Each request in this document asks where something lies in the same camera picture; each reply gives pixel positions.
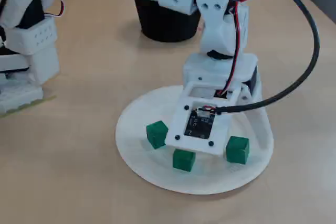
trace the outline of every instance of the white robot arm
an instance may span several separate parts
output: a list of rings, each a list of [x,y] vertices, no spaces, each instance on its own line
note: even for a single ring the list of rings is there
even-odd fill
[[[218,54],[233,56],[235,51],[235,29],[232,15],[224,15],[232,0],[153,0],[161,6],[177,12],[191,15],[197,8],[205,19],[206,28],[201,42],[201,52],[215,51]],[[205,8],[206,1],[212,6]],[[57,39],[56,26],[52,17],[44,16],[44,11],[53,0],[0,0],[0,26],[4,28],[6,41],[0,56],[0,92],[5,92],[9,84],[6,74],[12,73],[12,79],[24,79],[35,86],[42,85],[59,71],[54,42]],[[248,15],[247,6],[239,9],[241,15]],[[241,24],[242,34],[247,35],[247,18]],[[246,46],[247,36],[242,36],[240,52]],[[42,97],[41,88],[36,93]],[[4,105],[1,112],[14,109],[25,98],[10,105]]]
[[[40,85],[59,70],[54,44],[56,26],[53,18],[44,15],[52,1],[0,0],[0,26],[7,37],[5,46],[0,48],[0,113],[41,99]],[[242,111],[246,111],[258,138],[272,138],[264,106],[302,84],[319,56],[317,28],[304,4],[295,0],[313,30],[311,64],[289,88],[262,101],[258,59],[244,53],[248,31],[244,0],[153,1],[186,15],[199,10],[205,21],[200,53],[190,55],[183,68],[184,91],[165,144],[221,156],[228,141],[232,112]]]

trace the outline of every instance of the green cube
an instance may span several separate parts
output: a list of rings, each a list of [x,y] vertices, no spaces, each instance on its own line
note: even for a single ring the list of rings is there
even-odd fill
[[[232,136],[226,146],[226,160],[230,163],[245,165],[250,152],[248,138]]]
[[[196,153],[176,149],[173,155],[173,167],[190,172],[195,163]]]
[[[168,128],[162,121],[147,125],[146,131],[147,139],[155,150],[165,145]]]

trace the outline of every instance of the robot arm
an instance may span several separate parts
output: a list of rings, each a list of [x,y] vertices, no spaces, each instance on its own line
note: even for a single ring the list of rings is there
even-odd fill
[[[212,52],[215,53],[214,58],[219,59],[222,56],[231,58],[235,54],[235,25],[233,15],[229,12],[233,0],[153,1],[186,15],[199,9],[205,20],[201,53],[206,55]],[[4,92],[6,86],[12,84],[11,81],[23,80],[40,88],[35,99],[41,99],[43,92],[40,85],[58,73],[56,26],[52,17],[44,15],[52,2],[0,0],[0,26],[6,34],[3,36],[6,37],[5,46],[0,47],[0,92]],[[245,16],[244,22],[240,24],[242,34],[245,34],[240,42],[242,54],[247,42],[248,7],[240,4],[238,12],[240,16]]]

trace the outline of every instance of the black cable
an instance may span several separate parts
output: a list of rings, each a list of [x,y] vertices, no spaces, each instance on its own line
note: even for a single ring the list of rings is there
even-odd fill
[[[259,108],[268,106],[272,103],[275,103],[275,102],[281,100],[282,98],[286,97],[291,92],[293,92],[295,89],[297,89],[313,72],[313,70],[316,66],[316,63],[318,61],[319,54],[320,54],[320,36],[319,36],[318,28],[316,26],[316,23],[315,23],[313,17],[309,13],[309,11],[307,10],[307,8],[303,4],[303,2],[301,0],[293,0],[293,1],[298,5],[300,10],[303,12],[304,16],[306,17],[306,19],[307,19],[307,21],[308,21],[308,23],[311,27],[313,37],[314,37],[314,50],[313,50],[311,61],[309,63],[308,68],[306,69],[306,71],[292,85],[290,85],[288,88],[286,88],[285,90],[281,91],[280,93],[278,93],[277,95],[275,95],[275,96],[273,96],[269,99],[263,100],[261,102],[248,104],[248,105],[216,108],[217,113],[220,113],[220,112],[238,113],[238,112],[255,110],[255,109],[259,109]]]

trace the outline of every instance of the black cup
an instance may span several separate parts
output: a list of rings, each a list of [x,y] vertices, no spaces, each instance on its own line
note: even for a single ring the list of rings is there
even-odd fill
[[[180,42],[195,36],[201,14],[191,16],[162,7],[156,1],[135,0],[142,33],[160,42]]]

